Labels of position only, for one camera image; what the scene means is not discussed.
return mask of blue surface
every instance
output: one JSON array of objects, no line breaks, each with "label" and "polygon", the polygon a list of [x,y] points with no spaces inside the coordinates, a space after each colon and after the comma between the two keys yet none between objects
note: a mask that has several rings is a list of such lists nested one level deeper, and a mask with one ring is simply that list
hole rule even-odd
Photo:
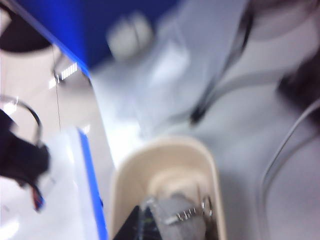
[{"label": "blue surface", "polygon": [[84,157],[86,172],[88,176],[88,182],[89,182],[89,187],[91,192],[91,199],[92,199],[95,222],[96,222],[99,239],[107,240],[108,233],[106,228],[106,222],[105,222],[102,202],[99,195],[94,165],[92,163],[88,138],[80,130],[79,130],[79,134],[81,138],[83,157]]},{"label": "blue surface", "polygon": [[80,67],[89,69],[109,57],[106,32],[135,11],[154,23],[179,0],[10,0],[16,10]]}]

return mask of beige container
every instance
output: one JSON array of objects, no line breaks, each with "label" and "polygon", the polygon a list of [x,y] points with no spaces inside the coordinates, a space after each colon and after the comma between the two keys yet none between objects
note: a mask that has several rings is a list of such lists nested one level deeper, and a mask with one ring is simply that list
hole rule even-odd
[{"label": "beige container", "polygon": [[211,153],[190,137],[157,140],[138,150],[116,171],[111,192],[109,236],[113,239],[132,209],[147,196],[183,193],[198,206],[210,195],[219,240],[227,240],[219,175]]}]

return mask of metal ring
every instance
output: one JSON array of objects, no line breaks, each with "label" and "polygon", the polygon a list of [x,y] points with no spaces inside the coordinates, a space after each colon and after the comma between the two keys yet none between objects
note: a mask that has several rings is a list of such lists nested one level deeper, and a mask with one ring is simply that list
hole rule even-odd
[{"label": "metal ring", "polygon": [[212,202],[211,202],[211,199],[210,199],[210,196],[209,196],[209,195],[205,196],[205,197],[202,199],[202,202],[201,202],[202,215],[203,215],[203,216],[205,215],[206,202],[209,203],[209,217],[210,217],[210,219],[212,220],[214,210],[213,210]]}]

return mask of blue edge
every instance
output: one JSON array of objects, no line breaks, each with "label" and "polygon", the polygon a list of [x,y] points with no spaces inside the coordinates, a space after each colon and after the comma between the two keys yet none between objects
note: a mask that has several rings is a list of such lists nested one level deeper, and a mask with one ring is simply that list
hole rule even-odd
[{"label": "blue edge", "polygon": [[108,232],[103,212],[103,206],[99,195],[98,184],[96,180],[94,165],[91,158],[90,147],[87,136],[78,130],[81,139],[83,157],[86,166],[86,172],[90,187],[92,205],[94,210],[95,222],[98,231],[99,240],[108,240]]}]

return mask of white cable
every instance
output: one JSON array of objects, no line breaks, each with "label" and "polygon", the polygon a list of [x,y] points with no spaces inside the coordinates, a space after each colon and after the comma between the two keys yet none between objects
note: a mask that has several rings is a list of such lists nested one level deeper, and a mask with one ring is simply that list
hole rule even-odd
[{"label": "white cable", "polygon": [[270,161],[266,171],[264,172],[262,176],[261,184],[258,188],[258,221],[259,221],[259,227],[260,227],[260,233],[263,240],[269,240],[270,239],[270,233],[268,228],[268,219],[267,219],[267,213],[266,213],[266,196],[268,193],[268,186],[273,178],[272,174],[272,168],[275,167],[275,165],[279,166],[279,162],[277,162],[277,158],[285,145],[287,144],[290,137],[293,135],[299,124],[305,120],[310,114],[312,114],[315,110],[320,108],[320,98],[314,101],[302,114],[301,116],[296,120],[296,122],[293,124],[291,129],[289,130],[288,134],[285,136],[284,140],[282,141],[280,147],[275,152],[272,160]]}]

